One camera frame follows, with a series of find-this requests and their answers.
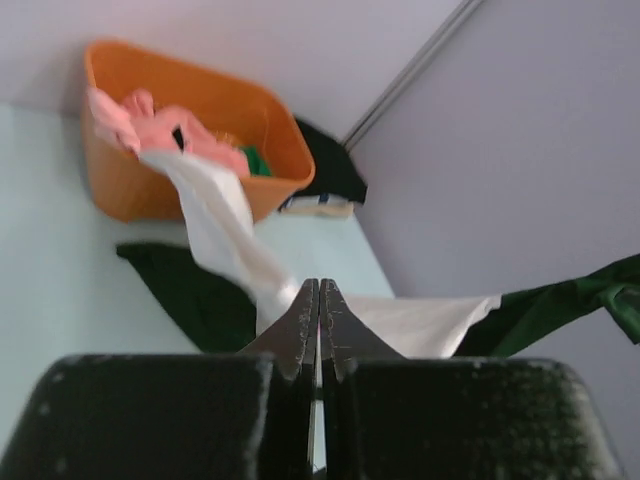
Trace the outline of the cream and green t-shirt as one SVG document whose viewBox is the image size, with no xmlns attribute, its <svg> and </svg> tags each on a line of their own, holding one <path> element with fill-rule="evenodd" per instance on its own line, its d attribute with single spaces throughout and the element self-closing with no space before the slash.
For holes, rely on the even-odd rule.
<svg viewBox="0 0 640 480">
<path fill-rule="evenodd" d="M 248 200 L 230 169 L 157 148 L 144 150 L 139 159 L 175 186 L 188 243 L 124 243 L 117 255 L 199 350 L 240 350 L 286 313 L 300 283 L 256 238 Z M 627 257 L 583 277 L 498 296 L 350 296 L 346 304 L 389 346 L 413 358 L 511 356 L 598 309 L 607 310 L 637 342 L 639 259 Z"/>
</svg>

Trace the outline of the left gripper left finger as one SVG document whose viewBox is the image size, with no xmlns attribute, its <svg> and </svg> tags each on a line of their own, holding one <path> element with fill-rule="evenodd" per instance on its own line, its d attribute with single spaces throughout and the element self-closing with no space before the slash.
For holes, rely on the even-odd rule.
<svg viewBox="0 0 640 480">
<path fill-rule="evenodd" d="M 235 354 L 66 356 L 35 384 L 5 479 L 308 479 L 319 284 Z"/>
</svg>

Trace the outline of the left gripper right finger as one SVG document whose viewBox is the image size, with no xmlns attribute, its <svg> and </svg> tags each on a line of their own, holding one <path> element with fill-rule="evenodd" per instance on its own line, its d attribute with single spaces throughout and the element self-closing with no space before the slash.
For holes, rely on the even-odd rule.
<svg viewBox="0 0 640 480">
<path fill-rule="evenodd" d="M 541 358 L 410 360 L 319 290 L 329 479 L 621 479 L 589 390 Z"/>
</svg>

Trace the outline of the orange plastic basket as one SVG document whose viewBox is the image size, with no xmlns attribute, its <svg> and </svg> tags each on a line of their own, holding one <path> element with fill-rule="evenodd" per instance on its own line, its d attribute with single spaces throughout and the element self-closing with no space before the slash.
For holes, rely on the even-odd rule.
<svg viewBox="0 0 640 480">
<path fill-rule="evenodd" d="M 112 218 L 180 218 L 176 189 L 139 159 L 151 149 L 229 169 L 256 221 L 314 178 L 292 113 L 258 84 L 116 40 L 90 44 L 84 67 L 89 186 L 94 204 Z"/>
</svg>

